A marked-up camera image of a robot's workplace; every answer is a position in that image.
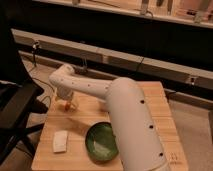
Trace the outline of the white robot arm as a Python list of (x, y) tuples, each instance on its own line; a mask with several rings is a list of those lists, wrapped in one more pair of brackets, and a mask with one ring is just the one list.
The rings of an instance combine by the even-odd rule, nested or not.
[(105, 101), (124, 171), (171, 171), (145, 93), (135, 80), (76, 77), (73, 67), (64, 64), (49, 81), (63, 100), (79, 91)]

